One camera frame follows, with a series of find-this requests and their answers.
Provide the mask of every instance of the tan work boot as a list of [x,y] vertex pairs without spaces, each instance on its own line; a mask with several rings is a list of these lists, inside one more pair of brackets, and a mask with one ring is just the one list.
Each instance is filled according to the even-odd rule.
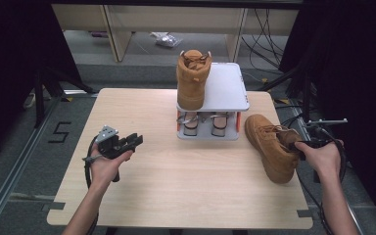
[[289,182],[298,166],[299,153],[289,149],[289,144],[301,141],[295,129],[273,125],[262,115],[252,115],[246,119],[246,136],[260,152],[261,161],[268,178],[274,183]]
[[197,50],[182,51],[176,66],[179,107],[187,111],[203,107],[205,86],[212,67],[212,54],[201,54]]

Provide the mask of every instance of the shoelace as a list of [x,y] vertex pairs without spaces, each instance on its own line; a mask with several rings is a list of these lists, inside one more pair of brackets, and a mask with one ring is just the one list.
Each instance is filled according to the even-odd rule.
[[286,131],[289,128],[284,125],[264,125],[258,126],[258,130],[264,133],[279,133],[280,131]]
[[206,64],[206,58],[208,56],[208,54],[202,56],[186,56],[184,54],[185,66],[190,70],[198,71]]

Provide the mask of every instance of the metal bracket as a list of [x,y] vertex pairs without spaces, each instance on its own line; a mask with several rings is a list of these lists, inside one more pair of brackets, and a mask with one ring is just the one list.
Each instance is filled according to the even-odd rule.
[[305,125],[304,128],[311,128],[314,126],[321,126],[321,125],[333,125],[333,124],[342,124],[342,123],[347,123],[348,120],[346,118],[342,120],[310,120],[308,121]]
[[113,137],[116,134],[118,134],[118,130],[113,129],[113,128],[107,126],[107,125],[104,125],[94,142],[99,144],[100,142],[103,142],[103,141]]

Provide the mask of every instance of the gray floor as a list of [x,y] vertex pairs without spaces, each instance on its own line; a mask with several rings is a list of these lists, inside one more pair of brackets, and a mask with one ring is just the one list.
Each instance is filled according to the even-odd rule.
[[[181,50],[199,49],[211,51],[215,62],[229,62],[223,35],[217,34],[182,34],[171,35],[182,39],[175,48],[165,48],[155,45],[155,37],[147,32],[136,32],[127,48],[124,60],[120,63],[114,61],[112,50],[107,38],[92,37],[86,31],[66,31],[65,37],[77,67],[86,84],[95,88],[116,87],[118,81],[126,79],[126,84],[131,87],[154,87],[156,84],[144,82],[144,74],[138,73],[141,66],[144,73],[154,73],[157,77],[163,77],[161,87],[174,87],[174,66],[176,58]],[[245,40],[254,44],[251,35],[246,35]],[[287,37],[273,37],[280,48],[284,48]],[[273,54],[259,49],[266,57],[275,62]],[[248,90],[254,90],[262,86],[262,79],[275,79],[277,72],[275,67],[256,55],[250,57],[249,48],[242,43],[237,63],[242,69]],[[120,77],[118,70],[124,70],[125,78]],[[286,98],[285,84],[279,85],[270,91],[275,99]],[[75,144],[81,134],[81,130],[87,120],[88,114],[94,104],[95,98],[73,98],[70,102],[60,102],[49,118],[43,133],[40,135],[33,155],[28,160],[23,174],[16,182],[11,197],[0,214],[0,234],[59,234],[63,226],[51,226],[46,222],[48,207],[51,205],[58,186],[63,179],[64,172],[70,161],[69,156],[74,151]],[[47,101],[46,106],[54,101]],[[292,109],[278,109],[279,119],[285,121],[295,114]],[[2,141],[0,152],[0,188],[16,163],[23,150],[23,143],[27,142],[33,131],[34,108],[25,110]],[[60,136],[54,135],[54,129],[60,121],[70,121],[70,124],[61,126],[62,131],[69,133],[64,143],[51,144],[51,140],[59,140]],[[296,123],[292,126],[300,131]],[[298,173],[303,183],[320,200],[320,185],[313,183],[312,170],[306,162],[301,162]],[[376,234],[376,208],[365,192],[362,184],[354,171],[349,167],[347,176],[343,182],[345,193],[354,214],[360,224],[363,234]],[[322,234],[323,229],[317,215],[317,208],[313,199],[304,191],[310,210],[312,211],[314,225],[309,230],[249,230],[249,234]],[[94,234],[104,234],[106,228],[98,227]],[[117,234],[168,234],[167,229],[158,228],[120,228]],[[183,234],[225,235],[231,234],[227,230],[215,229],[188,229]]]

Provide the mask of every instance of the hand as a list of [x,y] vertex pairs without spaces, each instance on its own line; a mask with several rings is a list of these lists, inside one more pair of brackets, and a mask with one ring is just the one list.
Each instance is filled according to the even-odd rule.
[[[98,145],[93,144],[91,156],[99,155]],[[96,159],[91,165],[92,185],[109,186],[115,176],[118,174],[118,167],[132,156],[132,151],[127,151],[119,157],[110,160],[104,157]]]
[[331,174],[339,176],[341,157],[334,142],[318,149],[310,148],[302,142],[295,142],[295,146],[304,152],[307,162],[318,172],[319,177]]

